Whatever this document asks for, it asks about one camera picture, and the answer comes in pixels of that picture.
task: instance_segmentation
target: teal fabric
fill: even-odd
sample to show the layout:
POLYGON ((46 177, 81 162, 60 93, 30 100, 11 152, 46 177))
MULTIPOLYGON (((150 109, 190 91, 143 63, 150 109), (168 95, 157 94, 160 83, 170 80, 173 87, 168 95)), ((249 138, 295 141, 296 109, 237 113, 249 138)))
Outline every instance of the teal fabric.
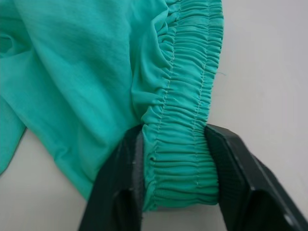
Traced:
POLYGON ((217 203, 203 129, 220 0, 0 4, 0 173, 27 127, 88 198, 125 131, 142 123, 144 210, 217 203))

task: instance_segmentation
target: white background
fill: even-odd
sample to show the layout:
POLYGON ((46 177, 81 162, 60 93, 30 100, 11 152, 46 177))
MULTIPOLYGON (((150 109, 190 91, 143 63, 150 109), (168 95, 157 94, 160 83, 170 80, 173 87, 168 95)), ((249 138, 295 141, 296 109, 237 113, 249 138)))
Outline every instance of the white background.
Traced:
MULTIPOLYGON (((308 218, 308 1, 223 0, 209 123, 239 134, 308 218)), ((0 176, 1 231, 75 231, 84 199, 27 131, 0 176)), ((145 231, 225 231, 217 206, 145 215, 145 231)))

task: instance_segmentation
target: gathered fabric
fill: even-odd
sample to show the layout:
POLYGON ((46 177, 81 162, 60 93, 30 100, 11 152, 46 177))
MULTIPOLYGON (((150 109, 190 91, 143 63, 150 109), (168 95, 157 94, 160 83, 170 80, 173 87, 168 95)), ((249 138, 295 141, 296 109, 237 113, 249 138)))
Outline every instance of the gathered fabric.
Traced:
POLYGON ((0 173, 27 127, 87 199, 126 130, 143 124, 144 210, 217 203, 204 128, 220 0, 0 4, 0 173))

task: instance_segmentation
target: seam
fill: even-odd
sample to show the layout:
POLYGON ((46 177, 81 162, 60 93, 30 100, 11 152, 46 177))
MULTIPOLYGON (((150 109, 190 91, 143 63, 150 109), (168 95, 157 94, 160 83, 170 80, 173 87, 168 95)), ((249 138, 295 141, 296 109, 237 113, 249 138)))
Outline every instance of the seam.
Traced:
MULTIPOLYGON (((162 125, 162 119, 164 117, 164 112, 165 112, 165 108, 166 108, 166 101, 167 101, 167 97, 169 94, 169 89, 170 89, 170 83, 171 83, 171 79, 172 76, 174 74, 173 70, 174 70, 174 60, 175 60, 175 44, 176 44, 176 36, 177 36, 177 27, 179 25, 179 21, 180 21, 180 13, 181 13, 181 0, 179 0, 179 19, 176 21, 176 24, 174 25, 174 41, 172 43, 172 59, 170 60, 170 64, 171 64, 171 68, 170 68, 170 74, 169 74, 169 79, 168 79, 168 83, 167 83, 167 89, 164 95, 164 99, 163 99, 163 106, 162 106, 162 111, 159 115, 159 122, 158 122, 158 127, 157 127, 157 133, 156 133, 156 140, 158 141, 158 136, 160 134, 160 128, 162 125)), ((156 144, 155 146, 155 150, 154 150, 154 156, 157 156, 157 148, 158 148, 158 144, 156 144)), ((156 188, 157 188, 157 180, 156 180, 156 172, 155 172, 155 162, 153 163, 153 167, 154 167, 154 191, 153 191, 153 198, 154 198, 154 206, 157 207, 157 196, 156 196, 156 188)))
POLYGON ((199 186, 199 178, 200 178, 200 171, 199 171, 199 165, 198 165, 198 156, 197 156, 197 151, 196 151, 196 134, 195 134, 195 130, 196 130, 196 123, 197 123, 197 118, 199 116, 199 112, 200 112, 200 106, 201 106, 201 102, 202 102, 202 93, 203 93, 203 90, 204 90, 204 84, 205 84, 205 67, 206 67, 206 64, 207 64, 207 48, 208 48, 208 45, 206 45, 206 48, 205 48, 205 61, 204 61, 204 64, 202 66, 202 73, 201 73, 201 78, 202 78, 202 82, 201 82, 201 87, 199 89, 199 99, 198 99, 198 106, 196 108, 196 111, 194 113, 194 116, 193 116, 193 125, 192 125, 192 138, 193 138, 193 147, 194 147, 194 158, 195 158, 195 162, 196 162, 196 171, 197 171, 197 177, 196 177, 196 185, 197 185, 197 188, 199 186))

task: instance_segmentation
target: white surface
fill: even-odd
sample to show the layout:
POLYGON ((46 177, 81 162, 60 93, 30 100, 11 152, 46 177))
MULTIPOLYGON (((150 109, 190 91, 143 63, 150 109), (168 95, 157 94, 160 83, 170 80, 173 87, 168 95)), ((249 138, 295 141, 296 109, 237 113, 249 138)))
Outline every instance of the white surface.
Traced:
MULTIPOLYGON (((223 0, 209 122, 238 133, 308 218, 308 2, 223 0)), ((27 131, 0 176, 1 231, 74 231, 85 201, 27 131)), ((145 231, 224 231, 218 207, 145 216, 145 231)))

